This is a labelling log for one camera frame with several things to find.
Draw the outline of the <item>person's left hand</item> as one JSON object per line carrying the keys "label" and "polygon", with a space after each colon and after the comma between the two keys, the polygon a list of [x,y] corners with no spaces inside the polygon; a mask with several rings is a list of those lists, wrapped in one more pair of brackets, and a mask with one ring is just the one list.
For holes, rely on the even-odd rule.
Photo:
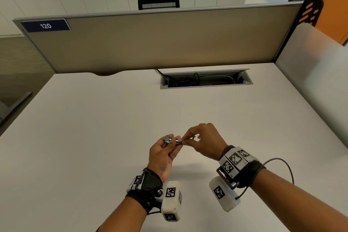
{"label": "person's left hand", "polygon": [[[163,137],[180,138],[180,136],[174,137],[173,134],[168,134]],[[147,168],[156,173],[164,183],[170,174],[172,168],[172,162],[182,149],[183,145],[176,144],[176,140],[172,140],[165,148],[161,148],[156,145],[156,142],[149,150],[149,162]]]}

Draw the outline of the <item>grey desk partition panel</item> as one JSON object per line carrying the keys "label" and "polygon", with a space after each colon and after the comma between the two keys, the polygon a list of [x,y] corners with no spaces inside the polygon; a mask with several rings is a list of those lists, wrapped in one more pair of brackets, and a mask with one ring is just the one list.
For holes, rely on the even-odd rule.
{"label": "grey desk partition panel", "polygon": [[[302,2],[14,19],[55,73],[271,63]],[[27,32],[21,21],[66,19],[70,31]]]}

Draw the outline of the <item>frosted side divider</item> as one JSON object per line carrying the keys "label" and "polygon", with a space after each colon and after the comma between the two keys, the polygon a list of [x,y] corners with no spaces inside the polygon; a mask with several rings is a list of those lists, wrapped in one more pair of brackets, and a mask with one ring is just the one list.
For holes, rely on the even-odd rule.
{"label": "frosted side divider", "polygon": [[275,64],[348,148],[348,43],[300,24]]}

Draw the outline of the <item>person's right forearm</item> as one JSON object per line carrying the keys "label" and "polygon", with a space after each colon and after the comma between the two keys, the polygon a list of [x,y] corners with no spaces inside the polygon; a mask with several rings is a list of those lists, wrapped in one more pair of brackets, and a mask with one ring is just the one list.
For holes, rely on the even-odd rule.
{"label": "person's right forearm", "polygon": [[252,190],[290,232],[348,232],[348,217],[267,169]]}

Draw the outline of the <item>person's left forearm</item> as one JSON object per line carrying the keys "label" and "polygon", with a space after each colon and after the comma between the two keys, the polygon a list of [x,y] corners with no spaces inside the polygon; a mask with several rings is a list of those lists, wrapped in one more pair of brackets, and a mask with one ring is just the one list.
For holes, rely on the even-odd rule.
{"label": "person's left forearm", "polygon": [[143,206],[127,196],[96,232],[140,232],[146,216]]}

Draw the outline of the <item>blue desk label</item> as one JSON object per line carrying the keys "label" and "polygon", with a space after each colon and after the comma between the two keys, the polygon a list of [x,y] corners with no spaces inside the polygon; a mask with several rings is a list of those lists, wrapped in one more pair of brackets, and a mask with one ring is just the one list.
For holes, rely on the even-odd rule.
{"label": "blue desk label", "polygon": [[70,31],[66,19],[48,19],[48,20],[30,20],[21,21],[24,29],[31,32],[56,32],[56,31]]}

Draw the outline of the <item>person's right hand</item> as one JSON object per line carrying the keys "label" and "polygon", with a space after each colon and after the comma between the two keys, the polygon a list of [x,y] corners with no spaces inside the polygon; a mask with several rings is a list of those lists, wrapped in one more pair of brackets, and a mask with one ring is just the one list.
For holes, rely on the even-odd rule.
{"label": "person's right hand", "polygon": [[211,123],[201,123],[197,126],[191,127],[182,137],[182,144],[184,139],[189,138],[194,138],[197,142],[196,146],[190,147],[194,148],[203,156],[216,161],[220,160],[223,151],[228,146],[220,133]]}

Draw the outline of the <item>small white marker block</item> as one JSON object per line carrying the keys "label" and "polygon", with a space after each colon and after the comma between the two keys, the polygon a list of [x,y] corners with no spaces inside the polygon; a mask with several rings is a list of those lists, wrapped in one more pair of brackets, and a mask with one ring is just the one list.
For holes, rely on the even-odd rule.
{"label": "small white marker block", "polygon": [[135,187],[138,184],[140,179],[141,179],[141,175],[137,175],[135,178],[133,178],[132,182],[128,185],[126,189],[126,193],[128,193],[131,190],[136,190]]}

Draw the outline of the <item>black patterned panel bracket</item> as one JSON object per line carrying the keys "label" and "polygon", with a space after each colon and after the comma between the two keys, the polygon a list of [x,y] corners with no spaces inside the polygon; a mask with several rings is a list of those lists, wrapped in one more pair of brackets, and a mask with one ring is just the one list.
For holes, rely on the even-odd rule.
{"label": "black patterned panel bracket", "polygon": [[295,25],[308,23],[315,27],[323,7],[323,0],[304,0],[296,16]]}

